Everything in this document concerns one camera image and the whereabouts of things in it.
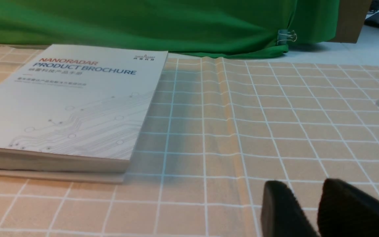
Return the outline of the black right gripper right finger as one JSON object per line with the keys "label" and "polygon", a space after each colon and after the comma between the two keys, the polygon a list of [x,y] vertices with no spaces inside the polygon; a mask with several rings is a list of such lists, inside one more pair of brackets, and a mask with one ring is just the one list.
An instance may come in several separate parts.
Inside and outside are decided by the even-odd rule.
{"label": "black right gripper right finger", "polygon": [[379,237],[379,200],[341,179],[328,178],[317,225],[322,237]]}

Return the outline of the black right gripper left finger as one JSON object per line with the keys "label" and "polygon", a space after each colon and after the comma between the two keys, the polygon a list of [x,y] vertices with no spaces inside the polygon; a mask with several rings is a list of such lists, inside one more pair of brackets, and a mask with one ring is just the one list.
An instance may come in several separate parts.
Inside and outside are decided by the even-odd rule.
{"label": "black right gripper left finger", "polygon": [[261,227],[264,237],[317,237],[293,192],[283,182],[265,182]]}

